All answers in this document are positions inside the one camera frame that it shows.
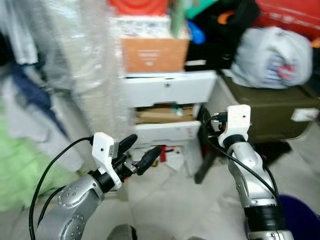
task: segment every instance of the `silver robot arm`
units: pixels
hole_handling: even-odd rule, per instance
[[[121,182],[132,174],[142,175],[161,153],[161,149],[155,147],[138,163],[130,164],[126,161],[124,152],[137,140],[135,134],[119,143],[116,158],[109,158],[114,156],[115,149],[115,143],[109,136],[99,134],[97,140],[95,142],[93,139],[92,155],[96,161],[100,161],[100,168],[72,182],[58,193],[57,204],[39,223],[35,233],[36,240],[80,240],[87,221],[104,200],[104,194],[112,188],[119,188]]]
[[[226,121],[225,131],[218,142],[229,155],[239,160],[260,176],[272,189],[272,181],[264,171],[263,160],[247,142],[250,127],[251,108],[248,105],[234,105],[222,113]],[[235,180],[241,205],[249,227],[249,240],[294,240],[286,229],[282,208],[270,190],[255,176],[229,160],[228,169]]]

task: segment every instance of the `green cloth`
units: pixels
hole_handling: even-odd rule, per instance
[[[29,140],[8,136],[3,112],[0,102],[0,212],[29,207],[38,181],[51,161],[37,151]],[[75,173],[53,165],[40,193],[59,188],[75,179]]]

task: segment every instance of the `tiled floor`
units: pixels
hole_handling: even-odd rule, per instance
[[[320,213],[320,128],[312,126],[305,140],[290,144],[294,151],[271,167],[279,190],[300,198]],[[201,185],[194,184],[185,168],[175,172],[160,164],[143,176],[131,177],[128,195],[129,201],[104,201],[89,220],[82,239],[106,240],[113,227],[125,223],[135,226],[142,240],[186,240],[191,236],[207,240],[246,239],[234,180],[227,166],[219,162]],[[27,214],[20,215],[21,229],[15,226],[13,231],[4,220],[8,216],[0,217],[0,232],[13,232],[12,238],[4,239],[29,239]]]

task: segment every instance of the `blue cloth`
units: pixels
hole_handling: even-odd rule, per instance
[[[41,65],[35,64],[34,67],[39,70]],[[64,126],[58,121],[55,113],[51,110],[52,104],[50,95],[45,91],[45,89],[40,88],[28,78],[24,72],[24,66],[13,64],[12,76],[14,84],[27,99],[28,103],[39,107],[56,124],[59,130],[67,136]]]

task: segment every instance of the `cardboard box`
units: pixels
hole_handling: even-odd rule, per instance
[[[170,104],[159,104],[156,107],[140,107],[136,110],[136,124],[168,124],[194,121],[193,106],[182,108],[182,116],[177,115]]]
[[[121,42],[128,73],[184,70],[187,38],[126,37]]]

